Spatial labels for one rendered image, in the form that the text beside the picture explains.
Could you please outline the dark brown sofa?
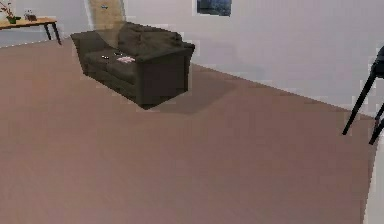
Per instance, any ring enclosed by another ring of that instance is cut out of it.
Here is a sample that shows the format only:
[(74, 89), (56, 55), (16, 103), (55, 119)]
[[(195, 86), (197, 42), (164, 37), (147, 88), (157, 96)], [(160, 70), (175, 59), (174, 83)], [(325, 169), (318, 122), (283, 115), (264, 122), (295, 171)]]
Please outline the dark brown sofa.
[[(133, 101), (155, 107), (188, 91), (188, 74), (195, 45), (177, 32), (118, 22), (110, 29), (74, 33), (83, 74)], [(129, 56), (135, 62), (117, 58)]]

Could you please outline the house plant in green pot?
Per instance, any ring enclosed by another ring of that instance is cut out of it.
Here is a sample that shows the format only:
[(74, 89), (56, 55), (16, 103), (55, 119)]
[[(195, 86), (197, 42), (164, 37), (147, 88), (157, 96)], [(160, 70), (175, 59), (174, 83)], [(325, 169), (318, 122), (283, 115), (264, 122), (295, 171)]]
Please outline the house plant in green pot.
[(0, 0), (0, 12), (6, 15), (6, 19), (10, 24), (16, 24), (20, 20), (20, 17), (13, 13), (12, 2), (10, 0), (6, 2)]

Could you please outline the wooden table with black legs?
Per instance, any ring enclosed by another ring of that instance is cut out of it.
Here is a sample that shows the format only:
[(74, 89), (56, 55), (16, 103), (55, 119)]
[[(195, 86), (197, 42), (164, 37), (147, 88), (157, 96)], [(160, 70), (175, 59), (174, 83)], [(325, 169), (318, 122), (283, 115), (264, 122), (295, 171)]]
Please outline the wooden table with black legs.
[(52, 39), (48, 26), (51, 25), (56, 36), (56, 40), (59, 45), (61, 45), (61, 38), (56, 26), (57, 20), (48, 17), (37, 18), (35, 21), (29, 21), (25, 19), (17, 20), (15, 23), (10, 23), (8, 20), (0, 21), (0, 30), (14, 29), (14, 28), (26, 28), (34, 26), (43, 26), (45, 28), (47, 37), (49, 40)]

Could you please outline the tan wooden door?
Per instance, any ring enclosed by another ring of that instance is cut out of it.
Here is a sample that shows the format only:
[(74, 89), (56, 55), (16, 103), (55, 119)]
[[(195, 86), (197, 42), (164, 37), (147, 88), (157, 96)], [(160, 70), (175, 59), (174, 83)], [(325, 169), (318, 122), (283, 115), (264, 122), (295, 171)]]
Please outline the tan wooden door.
[(95, 30), (110, 29), (125, 20), (123, 0), (88, 0), (91, 21)]

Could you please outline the dark blue framed picture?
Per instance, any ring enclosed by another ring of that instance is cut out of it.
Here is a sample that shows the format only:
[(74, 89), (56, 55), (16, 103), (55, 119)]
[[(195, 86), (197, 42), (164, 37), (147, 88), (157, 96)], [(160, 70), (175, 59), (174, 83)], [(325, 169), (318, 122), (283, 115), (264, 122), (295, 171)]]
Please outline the dark blue framed picture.
[(199, 14), (230, 16), (232, 0), (196, 0)]

